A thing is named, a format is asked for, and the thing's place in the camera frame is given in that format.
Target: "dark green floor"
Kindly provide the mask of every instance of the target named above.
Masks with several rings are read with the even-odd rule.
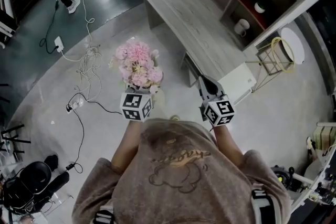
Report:
[[[52,19],[56,0],[40,0],[20,22],[20,27],[5,50],[0,51],[0,83],[9,83],[10,88],[0,88],[0,96],[10,99],[2,102],[8,121],[23,98],[43,74],[59,59],[60,54],[46,53],[39,47]],[[95,18],[89,26],[94,31],[107,20],[139,5],[143,0],[85,0],[87,17]],[[54,40],[61,36],[65,51],[87,36],[85,13],[82,2],[74,14],[69,15],[62,3],[57,10],[55,22],[48,36],[49,50]]]

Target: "pink flower bouquet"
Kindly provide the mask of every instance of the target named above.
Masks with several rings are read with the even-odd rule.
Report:
[[[147,44],[131,38],[120,45],[115,53],[119,70],[125,83],[139,88],[149,88],[152,94],[158,91],[163,73],[156,59],[158,50],[150,51]]]

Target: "brown shirt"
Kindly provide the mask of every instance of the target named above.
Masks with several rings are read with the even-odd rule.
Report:
[[[255,223],[253,183],[280,203],[287,223],[290,199],[256,151],[238,168],[216,147],[211,134],[192,122],[148,120],[139,150],[124,173],[99,159],[72,213],[88,224],[100,206],[113,204],[118,224]]]

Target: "white cable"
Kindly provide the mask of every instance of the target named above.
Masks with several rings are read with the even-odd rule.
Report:
[[[100,91],[101,91],[101,81],[100,81],[99,77],[97,76],[97,68],[99,68],[102,65],[103,57],[100,53],[98,53],[97,48],[95,48],[95,47],[91,48],[92,36],[91,36],[90,30],[89,30],[89,24],[92,24],[94,22],[94,18],[91,18],[91,19],[87,20],[87,11],[86,11],[84,0],[83,0],[83,6],[84,6],[84,11],[85,11],[86,29],[87,29],[88,34],[90,36],[89,48],[87,49],[85,55],[82,58],[80,58],[79,60],[71,60],[71,59],[66,58],[63,54],[63,51],[62,51],[62,55],[68,61],[80,62],[79,69],[76,70],[76,73],[79,74],[80,83],[75,88],[78,90],[78,92],[81,92],[81,93],[88,90],[87,101],[91,101],[91,100],[95,99],[100,94]],[[99,62],[99,64],[96,64],[96,60],[97,60],[98,56],[100,57],[100,62]],[[93,58],[92,59],[92,64],[91,64],[91,67],[88,68],[88,63],[89,63],[89,60],[90,60],[91,57]],[[98,91],[98,94],[96,94],[94,97],[90,98],[89,96],[90,96],[90,90],[91,90],[91,79],[94,78],[94,77],[96,77],[99,81],[99,91]],[[86,79],[89,83],[89,85],[85,89],[81,89],[82,84],[83,84],[83,79]]]

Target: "wooden desk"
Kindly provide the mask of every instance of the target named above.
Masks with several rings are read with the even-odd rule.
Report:
[[[217,81],[246,61],[214,0],[145,0],[150,27],[163,22],[181,41],[200,73]]]

